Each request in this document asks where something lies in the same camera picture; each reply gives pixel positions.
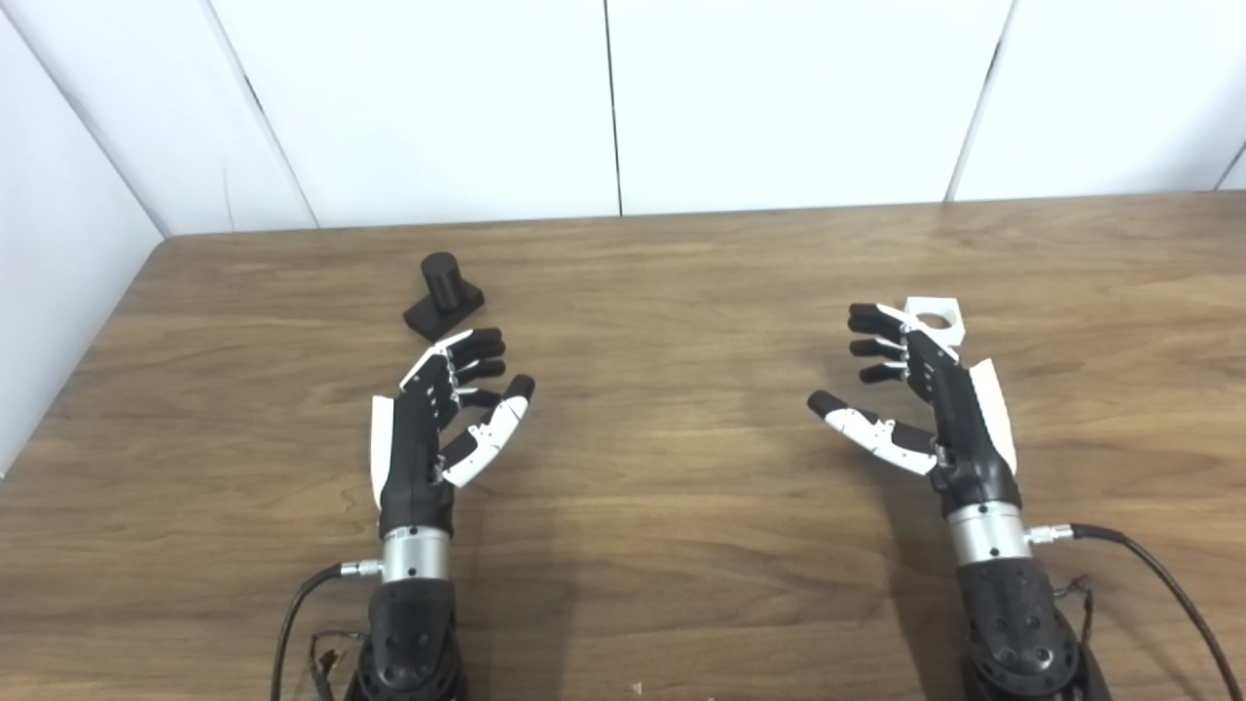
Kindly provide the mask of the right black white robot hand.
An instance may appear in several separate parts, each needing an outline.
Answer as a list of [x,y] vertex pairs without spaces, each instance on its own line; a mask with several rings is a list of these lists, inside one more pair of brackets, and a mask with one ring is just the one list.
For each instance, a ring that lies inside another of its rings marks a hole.
[[854,303],[847,325],[858,332],[850,354],[881,360],[861,369],[860,381],[907,385],[930,405],[934,430],[886,420],[826,390],[809,396],[811,412],[876,459],[926,476],[946,515],[992,502],[1022,507],[1011,418],[993,364],[962,364],[930,324],[898,308]]

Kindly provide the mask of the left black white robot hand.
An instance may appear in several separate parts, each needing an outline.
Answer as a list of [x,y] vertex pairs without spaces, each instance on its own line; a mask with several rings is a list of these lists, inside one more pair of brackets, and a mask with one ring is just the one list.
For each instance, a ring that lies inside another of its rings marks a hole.
[[503,376],[503,334],[476,327],[420,355],[395,396],[371,398],[370,469],[378,533],[454,532],[455,492],[471,483],[516,435],[535,393],[517,374],[502,392],[476,387]]

